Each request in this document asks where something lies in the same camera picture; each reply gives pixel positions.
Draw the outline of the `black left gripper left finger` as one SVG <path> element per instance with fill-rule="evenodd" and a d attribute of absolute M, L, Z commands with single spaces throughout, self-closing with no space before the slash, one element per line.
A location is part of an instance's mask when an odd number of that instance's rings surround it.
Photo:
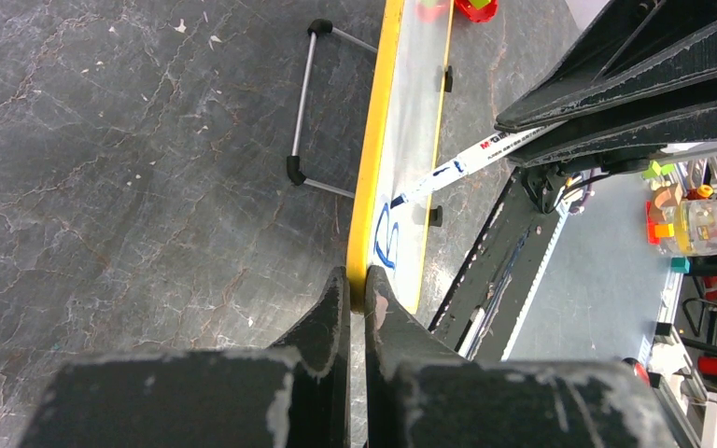
<path fill-rule="evenodd" d="M 346 447 L 349 293 L 330 272 L 316 304 L 265 348 L 109 354 L 64 365 L 24 447 Z"/>

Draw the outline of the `yellow framed whiteboard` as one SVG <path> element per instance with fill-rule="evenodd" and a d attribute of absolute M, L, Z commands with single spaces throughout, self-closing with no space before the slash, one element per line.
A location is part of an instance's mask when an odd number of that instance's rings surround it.
<path fill-rule="evenodd" d="M 385 3 L 345 259 L 354 308 L 372 266 L 409 313 L 419 306 L 431 201 L 391 202 L 436 166 L 453 11 L 451 1 Z"/>

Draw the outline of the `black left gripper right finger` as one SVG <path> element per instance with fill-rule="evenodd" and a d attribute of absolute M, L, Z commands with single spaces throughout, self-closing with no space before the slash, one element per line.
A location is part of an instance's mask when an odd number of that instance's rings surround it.
<path fill-rule="evenodd" d="M 367 272 L 371 447 L 671 447 L 653 392 L 620 362 L 469 361 Z"/>

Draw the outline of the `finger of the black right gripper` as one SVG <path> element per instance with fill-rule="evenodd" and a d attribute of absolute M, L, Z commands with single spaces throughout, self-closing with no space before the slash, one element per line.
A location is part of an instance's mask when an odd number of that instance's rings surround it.
<path fill-rule="evenodd" d="M 508 158 L 537 166 L 635 147 L 717 141 L 717 80 L 570 119 Z"/>
<path fill-rule="evenodd" d="M 610 1 L 497 128 L 520 132 L 716 78 L 717 1 Z"/>

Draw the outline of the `blue whiteboard marker pen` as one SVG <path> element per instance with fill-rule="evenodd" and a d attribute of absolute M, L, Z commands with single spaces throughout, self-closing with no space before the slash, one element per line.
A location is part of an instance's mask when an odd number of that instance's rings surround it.
<path fill-rule="evenodd" d="M 406 203 L 418 201 L 433 192 L 449 186 L 461 178 L 476 173 L 487 165 L 499 161 L 524 145 L 549 133 L 564 124 L 564 121 L 541 126 L 519 133 L 496 132 L 486 139 L 458 153 L 431 173 L 421 177 L 411 188 L 398 194 L 389 207 L 396 208 Z"/>

